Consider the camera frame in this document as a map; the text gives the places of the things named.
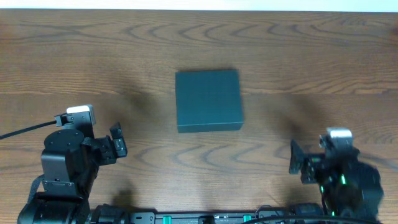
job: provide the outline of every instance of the dark teal box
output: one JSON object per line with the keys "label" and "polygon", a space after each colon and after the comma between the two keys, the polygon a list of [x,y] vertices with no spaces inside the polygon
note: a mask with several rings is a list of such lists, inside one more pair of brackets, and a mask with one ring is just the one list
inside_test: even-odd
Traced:
{"label": "dark teal box", "polygon": [[236,70],[175,74],[179,133],[234,131],[243,125]]}

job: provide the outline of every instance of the white wall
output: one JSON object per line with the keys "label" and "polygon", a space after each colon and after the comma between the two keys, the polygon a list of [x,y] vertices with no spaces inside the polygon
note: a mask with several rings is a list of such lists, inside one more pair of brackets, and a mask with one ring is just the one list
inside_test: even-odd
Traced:
{"label": "white wall", "polygon": [[398,12],[398,0],[0,0],[0,8]]}

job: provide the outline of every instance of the box front face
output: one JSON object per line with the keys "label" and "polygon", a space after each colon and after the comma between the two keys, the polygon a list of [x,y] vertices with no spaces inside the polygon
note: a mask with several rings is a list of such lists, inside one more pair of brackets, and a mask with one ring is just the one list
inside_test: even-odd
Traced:
{"label": "box front face", "polygon": [[238,72],[178,72],[175,76],[178,125],[242,123]]}

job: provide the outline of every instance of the table surface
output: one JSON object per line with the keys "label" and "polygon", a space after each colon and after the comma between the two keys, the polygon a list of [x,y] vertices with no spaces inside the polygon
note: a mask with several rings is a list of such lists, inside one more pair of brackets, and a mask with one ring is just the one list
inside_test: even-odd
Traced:
{"label": "table surface", "polygon": [[[120,121],[129,154],[101,167],[101,203],[165,211],[319,202],[289,175],[329,126],[379,169],[398,220],[398,15],[337,12],[0,11],[0,132],[92,104],[97,137]],[[238,69],[240,131],[178,134],[175,72]],[[0,223],[15,223],[56,127],[0,141]]]}

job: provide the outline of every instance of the wooden table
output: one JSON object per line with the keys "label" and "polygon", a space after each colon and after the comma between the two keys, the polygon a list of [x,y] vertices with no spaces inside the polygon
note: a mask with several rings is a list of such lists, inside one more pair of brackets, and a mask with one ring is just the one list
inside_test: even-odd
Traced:
{"label": "wooden table", "polygon": [[[335,12],[0,11],[1,134],[92,104],[95,134],[120,121],[129,154],[101,167],[91,207],[254,210],[319,202],[289,175],[289,141],[308,151],[350,128],[377,166],[379,218],[398,221],[398,15]],[[179,70],[240,72],[240,131],[178,134]],[[0,223],[15,223],[56,127],[0,141]]]}

